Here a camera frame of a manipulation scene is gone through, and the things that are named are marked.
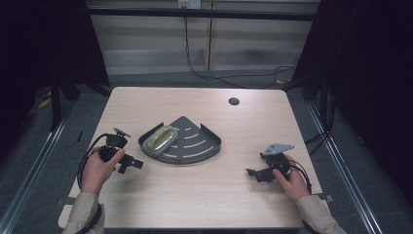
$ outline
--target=wall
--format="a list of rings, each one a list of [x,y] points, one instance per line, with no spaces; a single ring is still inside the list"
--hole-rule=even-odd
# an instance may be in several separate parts
[[[89,6],[177,8],[175,1],[90,0]],[[319,1],[202,1],[202,9],[314,13]],[[109,75],[187,71],[183,18],[92,16]],[[273,69],[300,58],[308,21],[188,19],[196,70]]]

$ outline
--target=black curtain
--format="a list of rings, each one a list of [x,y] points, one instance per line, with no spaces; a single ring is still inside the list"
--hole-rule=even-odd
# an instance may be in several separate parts
[[[341,16],[336,2],[321,1],[320,13]],[[340,6],[346,14],[339,22],[313,24],[294,77],[314,70],[326,76],[340,109],[413,205],[412,3],[359,0]],[[308,97],[319,91],[320,81],[307,81]]]
[[[0,1],[3,149],[18,137],[36,90],[52,79],[67,95],[79,80],[109,85],[91,17],[67,10],[86,7],[83,0]]]

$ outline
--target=sleeve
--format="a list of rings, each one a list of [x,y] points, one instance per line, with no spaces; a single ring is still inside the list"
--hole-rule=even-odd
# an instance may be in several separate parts
[[[306,196],[297,201],[301,217],[319,233],[346,233],[331,216],[330,211],[318,196]]]
[[[70,212],[69,219],[63,234],[73,234],[80,231],[86,226],[94,217],[97,211],[98,198],[93,193],[80,193]],[[99,221],[88,231],[89,234],[103,233],[104,224],[104,208],[102,206],[102,213]]]

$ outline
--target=dark floor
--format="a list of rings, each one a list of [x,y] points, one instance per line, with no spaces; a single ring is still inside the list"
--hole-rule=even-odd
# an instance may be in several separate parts
[[[221,72],[218,75],[233,74]],[[263,88],[273,82],[271,78],[257,77],[251,80],[231,79],[243,87]],[[236,88],[219,80],[206,81],[189,72],[169,74],[149,74],[139,76],[111,77],[112,86],[162,86],[162,87],[208,87]],[[77,167],[83,152],[88,148],[95,127],[108,101],[107,97],[80,87],[80,98],[67,119],[64,130],[47,161],[39,179],[29,194],[13,233],[59,233],[57,220],[61,207],[56,204],[59,198],[67,196],[73,185]],[[309,101],[303,100],[300,89],[287,93],[303,139],[309,139],[318,133],[315,122],[308,108]],[[52,109],[48,105],[38,109],[37,104],[43,96],[37,97],[35,106],[26,117],[20,130],[19,142],[13,146],[9,160],[0,169],[0,215],[7,210],[19,191],[28,172],[50,134]],[[63,99],[63,108],[70,106],[70,101]],[[348,168],[371,207],[383,233],[413,233],[412,208],[405,201],[394,183],[387,177],[374,160],[371,151],[361,145],[351,123],[338,110],[334,116],[332,136]],[[311,152],[320,140],[308,144]],[[360,218],[342,178],[337,173],[331,156],[324,145],[313,155],[314,167],[324,193],[331,195],[334,201],[328,206],[332,215],[348,233],[368,233]],[[193,233],[195,231],[177,231],[173,233]],[[273,233],[272,230],[249,230],[248,233]],[[107,230],[106,233],[136,233],[135,230]],[[152,233],[172,233],[171,231],[152,231]]]

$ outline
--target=wooden table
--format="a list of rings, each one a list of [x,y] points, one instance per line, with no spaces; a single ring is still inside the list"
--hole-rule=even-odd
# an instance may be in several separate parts
[[[238,105],[229,103],[237,98]],[[188,166],[149,158],[137,140],[160,123],[180,116],[204,124],[222,139],[215,156]],[[292,144],[291,155],[306,169],[314,193],[319,181],[283,91],[184,88],[114,89],[94,134],[131,135],[125,149],[144,162],[141,170],[114,173],[103,186],[106,228],[208,229],[299,228],[295,204],[274,180],[258,183],[246,168],[267,168],[259,153],[270,143]],[[79,193],[74,182],[69,197]],[[64,227],[71,206],[58,224]]]

